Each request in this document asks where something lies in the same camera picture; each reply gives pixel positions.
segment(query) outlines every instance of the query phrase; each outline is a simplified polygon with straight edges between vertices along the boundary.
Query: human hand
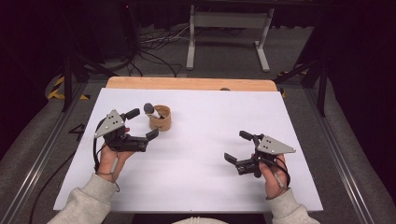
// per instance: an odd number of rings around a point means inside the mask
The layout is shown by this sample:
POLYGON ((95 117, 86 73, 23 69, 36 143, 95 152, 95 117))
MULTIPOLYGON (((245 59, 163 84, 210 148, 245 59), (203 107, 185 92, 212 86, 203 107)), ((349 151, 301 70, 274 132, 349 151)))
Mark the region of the human hand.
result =
MULTIPOLYGON (((125 128, 125 132, 128 133, 130 128, 125 128)), ((125 164, 125 162, 134 155, 134 151, 122 151, 117 152, 112 150, 108 145, 104 144, 100 155, 100 165, 97 171, 97 175, 110 182, 115 182, 125 164), (114 161, 118 158, 117 166, 114 173, 111 174, 111 168, 114 161)))
MULTIPOLYGON (((283 154, 276 157, 276 164, 286 170, 286 162, 283 154)), ((265 192, 268 199, 274 199, 288 190, 287 176, 283 171, 275 166, 269 168, 264 162, 259 163, 259 168, 265 178, 265 192)))

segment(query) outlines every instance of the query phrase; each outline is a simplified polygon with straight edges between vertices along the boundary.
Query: brown paper cup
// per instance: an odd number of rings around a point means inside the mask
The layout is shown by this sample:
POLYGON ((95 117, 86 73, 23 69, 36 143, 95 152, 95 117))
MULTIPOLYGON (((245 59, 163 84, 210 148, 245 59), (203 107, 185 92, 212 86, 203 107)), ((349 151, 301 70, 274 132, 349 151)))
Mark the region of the brown paper cup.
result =
POLYGON ((171 109, 166 105, 155 105, 154 109, 164 117, 164 119, 156 119, 148 115, 150 129, 159 129, 160 132, 168 131, 171 128, 171 109))

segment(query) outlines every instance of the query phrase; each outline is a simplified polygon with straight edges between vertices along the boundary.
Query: white paper sheet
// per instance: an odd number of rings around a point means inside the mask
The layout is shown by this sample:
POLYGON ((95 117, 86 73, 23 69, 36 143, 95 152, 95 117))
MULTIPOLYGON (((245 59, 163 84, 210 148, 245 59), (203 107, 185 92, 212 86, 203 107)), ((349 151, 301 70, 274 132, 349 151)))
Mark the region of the white paper sheet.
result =
POLYGON ((239 136, 242 130, 264 133, 296 148, 296 153, 285 155, 295 198, 309 211, 323 210, 279 92, 125 89, 101 90, 54 210, 61 210, 70 191, 83 187, 94 172, 92 141, 99 121, 113 108, 120 114, 139 108, 141 114, 127 120, 126 127, 131 128, 130 135, 145 136, 151 131, 145 103, 169 106, 172 126, 149 142, 146 152, 127 161, 112 211, 269 212, 263 177, 239 175, 224 160, 224 152, 238 160, 254 152, 253 143, 239 136))

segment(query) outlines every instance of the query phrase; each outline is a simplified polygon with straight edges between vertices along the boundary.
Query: sweatshirt cuff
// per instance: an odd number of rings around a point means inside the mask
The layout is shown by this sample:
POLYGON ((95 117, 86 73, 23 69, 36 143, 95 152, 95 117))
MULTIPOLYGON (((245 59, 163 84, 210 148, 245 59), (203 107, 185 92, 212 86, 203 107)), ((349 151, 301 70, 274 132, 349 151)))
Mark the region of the sweatshirt cuff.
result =
POLYGON ((300 206, 294 199, 292 189, 288 189, 288 191, 282 195, 267 200, 267 202, 270 204, 274 219, 287 217, 300 206))
POLYGON ((81 189, 82 192, 94 198, 95 200, 109 204, 110 200, 116 192, 117 186, 108 182, 99 175, 92 174, 90 181, 81 189))

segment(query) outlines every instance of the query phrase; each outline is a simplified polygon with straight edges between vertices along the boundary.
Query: black cable on floor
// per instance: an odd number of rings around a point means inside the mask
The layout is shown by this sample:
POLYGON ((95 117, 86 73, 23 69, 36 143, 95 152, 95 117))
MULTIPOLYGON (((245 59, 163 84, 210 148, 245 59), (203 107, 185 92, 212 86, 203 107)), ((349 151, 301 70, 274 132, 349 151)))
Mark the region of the black cable on floor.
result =
POLYGON ((33 214, 35 213, 35 207, 37 206, 38 200, 40 199, 41 194, 43 193, 44 189, 47 187, 47 185, 50 183, 53 177, 55 177, 58 172, 67 164, 68 161, 70 161, 74 155, 76 154, 76 151, 74 151, 67 159, 62 163, 62 165, 52 174, 52 176, 47 180, 47 182, 44 184, 44 186, 41 188, 41 190, 38 192, 37 197, 35 197, 35 202, 33 203, 32 210, 30 212, 30 217, 29 217, 29 224, 33 223, 33 214))
POLYGON ((157 57, 157 56, 155 56, 155 55, 153 55, 153 54, 151 54, 151 53, 145 52, 145 51, 140 51, 140 53, 145 53, 145 54, 147 54, 147 55, 150 55, 151 57, 154 57, 154 58, 160 60, 161 62, 163 62, 163 64, 166 64, 166 65, 172 70, 172 72, 173 72, 173 74, 174 74, 174 77, 177 77, 177 73, 175 72, 175 70, 173 69, 173 67, 172 67, 169 63, 167 63, 166 61, 164 61, 163 59, 161 59, 161 58, 159 58, 159 57, 157 57))
MULTIPOLYGON (((126 62, 117 64, 117 65, 115 65, 115 66, 113 66, 113 67, 105 67, 105 69, 107 69, 107 70, 110 71, 110 72, 115 72, 115 71, 118 71, 118 70, 120 70, 120 69, 126 67, 131 61, 132 61, 132 57, 131 57, 131 58, 128 58, 128 59, 126 60, 126 62)), ((91 69, 91 68, 86 68, 86 69, 87 69, 87 71, 88 71, 90 74, 93 74, 93 75, 102 74, 101 71, 98 71, 98 70, 96 70, 96 69, 91 69)))
POLYGON ((177 65, 177 66, 178 66, 178 69, 177 69, 176 75, 178 75, 178 73, 180 72, 181 68, 183 67, 183 65, 181 65, 180 63, 157 63, 157 62, 154 62, 154 61, 152 61, 152 60, 149 60, 149 59, 143 57, 141 54, 140 54, 139 56, 140 56, 142 59, 144 59, 144 60, 146 60, 146 61, 148 61, 148 62, 150 62, 150 63, 156 63, 156 64, 162 64, 162 65, 167 64, 168 66, 169 66, 169 65, 171 65, 171 66, 172 66, 172 65, 177 65))
MULTIPOLYGON (((139 72, 139 74, 140 74, 141 77, 143 76, 142 71, 140 71, 140 69, 137 68, 136 65, 134 65, 134 63, 130 63, 130 65, 131 65, 134 69, 136 69, 137 72, 139 72)), ((129 72, 129 76, 131 76, 131 75, 132 75, 132 72, 134 71, 134 69, 132 69, 132 71, 130 71, 129 68, 128 68, 128 65, 127 65, 127 69, 128 69, 128 72, 129 72)))
POLYGON ((151 35, 151 38, 147 38, 147 34, 153 33, 146 33, 143 34, 144 37, 141 37, 141 45, 142 49, 145 51, 150 50, 150 49, 162 49, 163 47, 167 46, 170 43, 175 43, 179 41, 180 39, 184 38, 184 35, 188 32, 189 26, 185 27, 184 29, 174 31, 174 32, 169 32, 167 35, 163 35, 165 32, 160 33, 156 37, 154 35, 151 35))

